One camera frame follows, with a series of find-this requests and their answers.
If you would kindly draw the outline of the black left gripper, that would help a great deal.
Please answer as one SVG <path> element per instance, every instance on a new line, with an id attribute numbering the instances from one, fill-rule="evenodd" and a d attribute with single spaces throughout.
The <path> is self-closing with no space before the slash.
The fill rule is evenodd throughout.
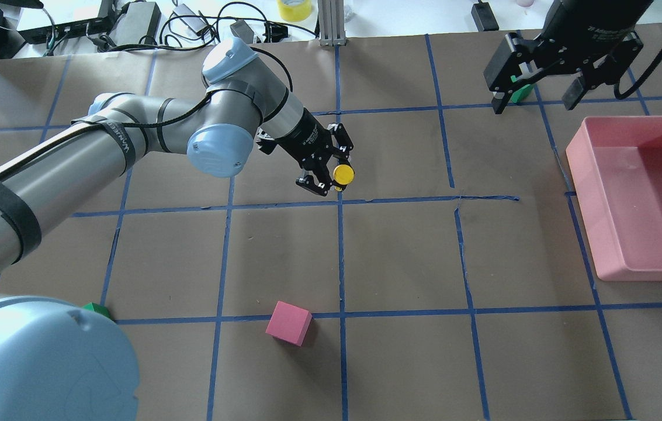
<path id="1" fill-rule="evenodd" d="M 325 197 L 336 187 L 328 163 L 351 166 L 354 144 L 344 124 L 325 127 L 305 108 L 297 125 L 275 141 L 300 165 L 296 186 L 315 195 Z"/>

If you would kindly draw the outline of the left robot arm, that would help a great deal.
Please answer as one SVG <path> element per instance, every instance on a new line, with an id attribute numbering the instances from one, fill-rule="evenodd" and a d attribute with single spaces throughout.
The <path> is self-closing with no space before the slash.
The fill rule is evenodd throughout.
<path id="1" fill-rule="evenodd" d="M 99 94 L 67 130 L 0 166 L 0 272 L 151 152 L 184 154 L 199 171 L 232 178 L 254 147 L 280 147 L 302 170 L 296 184 L 312 194 L 351 184 L 344 126 L 320 125 L 256 48 L 222 40 L 202 79 L 196 104 Z M 133 420 L 139 384 L 135 350 L 106 315 L 0 294 L 0 420 Z"/>

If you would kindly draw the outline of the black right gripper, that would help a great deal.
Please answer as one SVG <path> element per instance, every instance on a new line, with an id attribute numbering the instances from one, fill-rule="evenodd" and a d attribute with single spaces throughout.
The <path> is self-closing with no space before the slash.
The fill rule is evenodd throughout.
<path id="1" fill-rule="evenodd" d="M 507 33 L 486 65 L 483 75 L 493 94 L 494 114 L 504 111 L 516 91 L 538 81 L 538 73 L 528 69 L 532 61 L 536 68 L 547 68 L 554 75 L 572 74 L 588 64 L 562 96 L 569 111 L 603 84 L 614 86 L 616 99 L 628 98 L 635 89 L 622 92 L 619 84 L 635 56 L 606 56 L 598 66 L 590 63 L 608 55 L 643 14 L 643 1 L 552 2 L 536 38 Z"/>

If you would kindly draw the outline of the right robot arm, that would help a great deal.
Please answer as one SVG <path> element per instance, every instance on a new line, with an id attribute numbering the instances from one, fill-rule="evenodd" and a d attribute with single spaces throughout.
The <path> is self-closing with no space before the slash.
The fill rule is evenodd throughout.
<path id="1" fill-rule="evenodd" d="M 509 32 L 488 62 L 484 79 L 501 114 L 521 88 L 550 75 L 576 78 L 562 96 L 572 110 L 600 85 L 616 85 L 643 48 L 635 26 L 649 1 L 555 1 L 533 39 Z"/>

